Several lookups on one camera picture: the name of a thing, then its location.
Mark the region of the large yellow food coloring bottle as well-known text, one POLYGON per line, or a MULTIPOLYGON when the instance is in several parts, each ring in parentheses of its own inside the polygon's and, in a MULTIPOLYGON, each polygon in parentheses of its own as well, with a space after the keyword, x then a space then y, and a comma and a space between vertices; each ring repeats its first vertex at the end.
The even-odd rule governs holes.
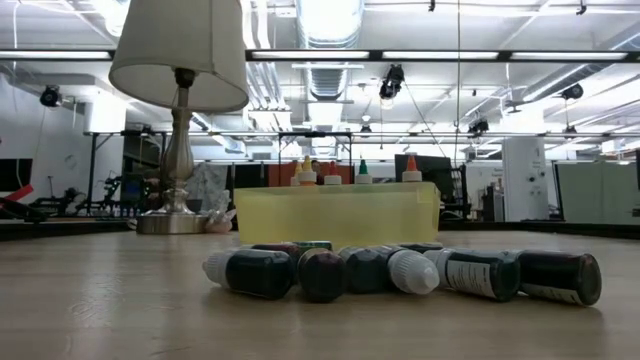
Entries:
POLYGON ((317 173, 313 169, 313 163, 309 156, 296 168, 296 178, 300 186, 315 186, 317 173))

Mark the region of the small maroon coloring bottle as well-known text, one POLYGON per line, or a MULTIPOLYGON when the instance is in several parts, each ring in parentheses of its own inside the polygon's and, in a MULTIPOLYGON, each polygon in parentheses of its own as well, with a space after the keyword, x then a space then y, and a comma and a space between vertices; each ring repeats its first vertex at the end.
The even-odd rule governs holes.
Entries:
POLYGON ((299 258, 302 254, 301 248, 294 243, 255 244, 255 245, 250 245, 249 248, 257 249, 257 250, 284 252, 289 255, 294 265, 298 264, 299 258))

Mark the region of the small dark red coloring bottle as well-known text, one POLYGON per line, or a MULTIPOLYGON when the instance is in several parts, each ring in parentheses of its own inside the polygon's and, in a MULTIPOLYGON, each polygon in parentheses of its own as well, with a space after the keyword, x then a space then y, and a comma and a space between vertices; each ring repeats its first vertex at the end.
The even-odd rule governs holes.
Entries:
POLYGON ((601 296, 602 275, 590 253, 512 251, 520 264, 520 291, 555 302, 592 306, 601 296))

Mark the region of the yellow translucent plastic tray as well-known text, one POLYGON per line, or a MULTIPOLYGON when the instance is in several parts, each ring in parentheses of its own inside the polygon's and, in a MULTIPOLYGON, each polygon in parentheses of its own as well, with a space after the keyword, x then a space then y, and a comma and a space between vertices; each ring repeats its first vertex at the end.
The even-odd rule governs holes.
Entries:
POLYGON ((440 192, 430 182, 246 188, 234 203, 245 244, 423 243, 439 227, 440 192))

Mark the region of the crumpled clear plastic wrap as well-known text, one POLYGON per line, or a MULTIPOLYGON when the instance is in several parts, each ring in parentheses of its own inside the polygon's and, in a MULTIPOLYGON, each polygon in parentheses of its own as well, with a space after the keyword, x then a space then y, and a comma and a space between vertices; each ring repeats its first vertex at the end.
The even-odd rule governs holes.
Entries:
POLYGON ((209 210, 204 213, 206 221, 204 223, 204 231, 206 233, 224 234, 233 228, 233 219, 236 216, 236 210, 209 210))

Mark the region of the grey draped cover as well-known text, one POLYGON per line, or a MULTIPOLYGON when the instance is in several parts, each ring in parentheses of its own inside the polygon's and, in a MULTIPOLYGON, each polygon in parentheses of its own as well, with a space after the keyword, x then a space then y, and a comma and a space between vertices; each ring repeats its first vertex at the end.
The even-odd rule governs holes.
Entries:
POLYGON ((197 213, 226 211, 230 203, 227 175, 226 165, 197 164, 186 185, 189 208, 197 213))

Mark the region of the white-shaded silver table lamp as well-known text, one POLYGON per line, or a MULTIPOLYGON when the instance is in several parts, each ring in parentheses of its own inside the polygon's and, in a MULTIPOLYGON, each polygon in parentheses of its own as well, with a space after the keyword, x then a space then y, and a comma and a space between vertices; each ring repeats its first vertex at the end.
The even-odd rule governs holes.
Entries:
POLYGON ((199 234, 206 216, 188 205, 194 113, 228 113, 249 102, 239 0, 131 0, 108 74, 123 94, 170 110, 162 157, 163 204, 138 217, 145 235, 199 234))

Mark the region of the white pillar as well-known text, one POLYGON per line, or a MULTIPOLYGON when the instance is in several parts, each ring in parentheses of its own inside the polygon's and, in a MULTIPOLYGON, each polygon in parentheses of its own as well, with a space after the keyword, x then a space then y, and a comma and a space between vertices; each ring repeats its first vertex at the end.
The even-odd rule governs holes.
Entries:
POLYGON ((544 141, 511 137, 502 144, 504 210, 507 222, 549 218, 544 141))

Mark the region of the grey-green room partition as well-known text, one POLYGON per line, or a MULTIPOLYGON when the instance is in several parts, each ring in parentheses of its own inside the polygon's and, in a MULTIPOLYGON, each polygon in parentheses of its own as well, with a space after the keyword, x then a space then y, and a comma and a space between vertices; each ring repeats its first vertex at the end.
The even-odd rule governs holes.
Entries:
POLYGON ((635 162, 557 162, 558 204, 568 223, 640 225, 635 162))

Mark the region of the red bar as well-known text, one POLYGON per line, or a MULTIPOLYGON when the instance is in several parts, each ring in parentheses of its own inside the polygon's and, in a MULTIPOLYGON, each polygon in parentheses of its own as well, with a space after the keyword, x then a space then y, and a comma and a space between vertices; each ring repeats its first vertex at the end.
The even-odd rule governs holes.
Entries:
POLYGON ((10 193, 7 196, 2 197, 2 200, 9 200, 9 201, 13 201, 13 202, 17 202, 21 199, 23 199, 24 197, 30 195, 32 192, 34 191, 33 187, 31 185, 26 185, 21 187, 20 189, 10 193))

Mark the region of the black wall screen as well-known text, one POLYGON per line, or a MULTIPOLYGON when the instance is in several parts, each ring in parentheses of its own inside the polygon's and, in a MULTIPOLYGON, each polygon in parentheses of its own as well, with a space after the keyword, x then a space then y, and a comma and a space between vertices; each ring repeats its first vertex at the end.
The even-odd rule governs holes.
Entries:
POLYGON ((0 159, 0 192, 19 190, 31 181, 32 159, 0 159))

